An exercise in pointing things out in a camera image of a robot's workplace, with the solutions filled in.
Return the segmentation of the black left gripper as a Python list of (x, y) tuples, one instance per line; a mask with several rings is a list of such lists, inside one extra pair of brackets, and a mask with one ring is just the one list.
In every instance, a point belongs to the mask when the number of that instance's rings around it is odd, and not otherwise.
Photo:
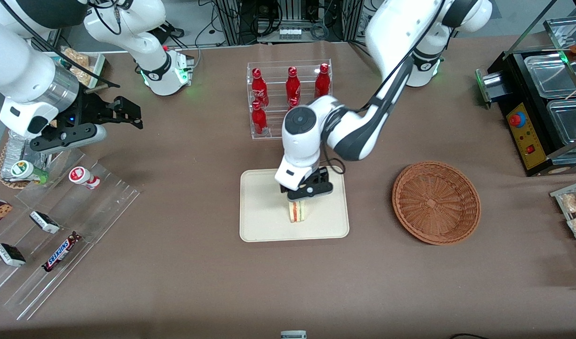
[(281, 193), (292, 194), (329, 194), (330, 180), (327, 167), (320, 167), (311, 176), (301, 180), (297, 190), (290, 190), (281, 185)]

